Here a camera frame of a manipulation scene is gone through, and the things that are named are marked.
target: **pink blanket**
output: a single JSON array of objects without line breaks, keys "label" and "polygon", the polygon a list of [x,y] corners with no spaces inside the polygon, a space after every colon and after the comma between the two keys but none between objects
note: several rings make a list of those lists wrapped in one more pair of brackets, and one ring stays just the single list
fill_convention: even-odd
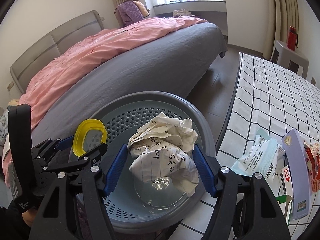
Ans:
[{"label": "pink blanket", "polygon": [[[50,107],[86,74],[113,57],[197,23],[199,18],[149,18],[117,30],[102,30],[78,42],[62,56],[54,59],[30,81],[20,104],[31,106],[32,130]],[[11,152],[3,160],[5,182],[8,186],[8,165]]]}]

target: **red water bottle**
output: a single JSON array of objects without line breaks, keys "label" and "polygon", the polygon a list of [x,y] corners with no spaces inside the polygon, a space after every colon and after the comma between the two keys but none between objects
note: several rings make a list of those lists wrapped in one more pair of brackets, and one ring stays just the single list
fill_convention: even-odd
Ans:
[{"label": "red water bottle", "polygon": [[297,38],[298,38],[297,29],[295,27],[290,26],[288,42],[287,42],[289,49],[292,49],[293,51],[296,49]]}]

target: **checkered tablecloth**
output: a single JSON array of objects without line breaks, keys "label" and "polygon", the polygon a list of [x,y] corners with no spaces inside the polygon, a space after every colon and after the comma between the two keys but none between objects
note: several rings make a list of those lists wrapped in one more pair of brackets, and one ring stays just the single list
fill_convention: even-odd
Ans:
[{"label": "checkered tablecloth", "polygon": [[[265,130],[281,143],[281,138],[295,128],[308,143],[320,138],[320,91],[297,74],[267,60],[239,54],[240,73],[236,97],[225,136],[217,153],[221,166],[231,167],[249,151],[256,131]],[[279,158],[276,176],[271,185],[280,194],[278,172],[285,166],[286,157]],[[203,236],[212,215],[216,199],[205,193],[194,210],[180,223],[170,240],[198,240]],[[320,205],[320,193],[311,197],[308,216],[292,220],[289,231],[297,239],[307,228]],[[229,239],[234,239],[231,230]]]}]

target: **barcode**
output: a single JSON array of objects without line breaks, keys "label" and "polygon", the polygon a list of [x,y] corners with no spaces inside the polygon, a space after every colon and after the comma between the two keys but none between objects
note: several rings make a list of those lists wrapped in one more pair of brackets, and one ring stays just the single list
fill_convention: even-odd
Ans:
[{"label": "barcode", "polygon": [[268,172],[267,172],[267,174],[266,174],[266,178],[268,178],[269,176],[270,176],[270,174],[271,174],[271,171],[272,171],[272,169],[273,169],[273,164],[271,163],[271,165],[270,165],[270,167],[269,167],[269,170],[268,170]]}]

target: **gray headboard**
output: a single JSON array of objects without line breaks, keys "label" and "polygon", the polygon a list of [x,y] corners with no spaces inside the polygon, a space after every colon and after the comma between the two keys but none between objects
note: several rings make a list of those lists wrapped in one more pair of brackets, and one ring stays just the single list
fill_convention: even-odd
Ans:
[{"label": "gray headboard", "polygon": [[91,11],[60,25],[33,44],[10,67],[11,76],[21,93],[26,92],[30,80],[52,60],[103,29],[97,11]]}]

